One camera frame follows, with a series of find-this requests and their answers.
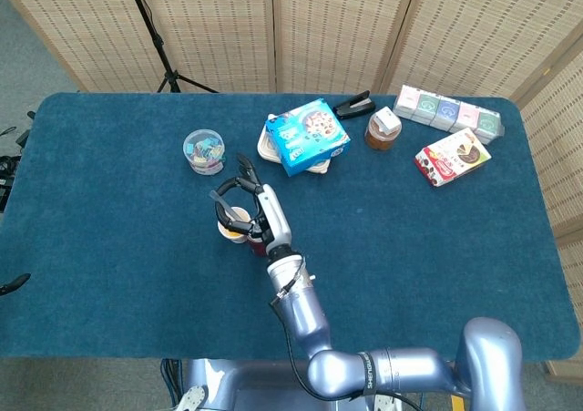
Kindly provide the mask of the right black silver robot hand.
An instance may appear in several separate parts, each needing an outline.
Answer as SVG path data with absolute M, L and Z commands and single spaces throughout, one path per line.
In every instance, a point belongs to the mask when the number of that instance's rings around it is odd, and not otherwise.
M 260 238 L 267 254 L 280 247 L 290 247 L 291 228 L 274 189 L 261 183 L 254 165 L 245 155 L 238 153 L 237 161 L 240 174 L 225 180 L 210 192 L 218 222 L 229 231 L 252 239 Z M 253 198 L 257 213 L 249 221 L 241 220 L 223 198 L 229 190 L 236 188 L 248 192 Z

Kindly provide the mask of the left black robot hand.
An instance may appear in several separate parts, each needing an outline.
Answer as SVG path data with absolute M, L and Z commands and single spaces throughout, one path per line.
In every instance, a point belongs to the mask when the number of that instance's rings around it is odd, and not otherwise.
M 0 295 L 8 295 L 14 291 L 17 291 L 20 287 L 22 287 L 31 277 L 30 273 L 24 273 L 12 280 L 9 283 L 3 283 L 0 285 Z

